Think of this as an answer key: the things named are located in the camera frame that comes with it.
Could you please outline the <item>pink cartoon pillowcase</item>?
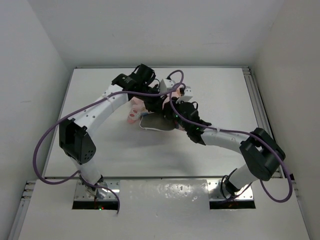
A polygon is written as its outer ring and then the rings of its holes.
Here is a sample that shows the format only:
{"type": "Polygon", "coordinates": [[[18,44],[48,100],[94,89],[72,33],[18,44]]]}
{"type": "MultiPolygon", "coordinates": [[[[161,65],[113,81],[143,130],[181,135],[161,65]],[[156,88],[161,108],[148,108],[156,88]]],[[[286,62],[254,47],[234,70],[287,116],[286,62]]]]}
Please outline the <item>pink cartoon pillowcase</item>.
{"type": "Polygon", "coordinates": [[[160,117],[160,119],[165,118],[165,105],[169,102],[169,91],[173,88],[164,88],[161,91],[160,85],[156,84],[153,87],[147,87],[147,94],[161,94],[161,96],[150,97],[144,95],[134,96],[130,100],[131,109],[127,116],[127,122],[133,124],[138,120],[142,120],[144,116],[153,115],[155,117],[160,117]]]}

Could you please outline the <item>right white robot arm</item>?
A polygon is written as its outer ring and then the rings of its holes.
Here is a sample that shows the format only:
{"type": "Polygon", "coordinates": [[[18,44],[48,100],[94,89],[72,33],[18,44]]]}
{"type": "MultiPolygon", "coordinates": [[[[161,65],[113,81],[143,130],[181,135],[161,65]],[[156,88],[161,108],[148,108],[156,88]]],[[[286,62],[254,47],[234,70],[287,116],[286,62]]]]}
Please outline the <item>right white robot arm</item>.
{"type": "Polygon", "coordinates": [[[272,137],[257,127],[249,137],[243,134],[217,130],[199,117],[198,109],[191,102],[164,104],[164,118],[182,128],[189,139],[204,146],[216,146],[242,155],[245,165],[233,170],[223,181],[222,193],[234,196],[240,189],[257,180],[269,181],[284,161],[286,155],[272,137]]]}

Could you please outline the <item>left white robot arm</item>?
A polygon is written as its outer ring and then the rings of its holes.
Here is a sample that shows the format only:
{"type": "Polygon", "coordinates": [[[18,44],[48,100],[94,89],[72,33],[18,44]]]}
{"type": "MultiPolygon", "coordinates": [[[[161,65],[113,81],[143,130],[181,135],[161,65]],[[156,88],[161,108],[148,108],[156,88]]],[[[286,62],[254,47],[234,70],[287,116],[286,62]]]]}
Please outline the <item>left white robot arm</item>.
{"type": "Polygon", "coordinates": [[[168,77],[152,86],[155,79],[155,71],[140,64],[131,74],[121,73],[113,79],[101,97],[88,108],[73,113],[59,123],[59,146],[72,159],[81,182],[93,194],[103,184],[103,176],[95,164],[97,148],[93,142],[94,133],[128,102],[132,104],[127,117],[129,123],[136,122],[143,115],[161,113],[175,82],[168,77]]]}

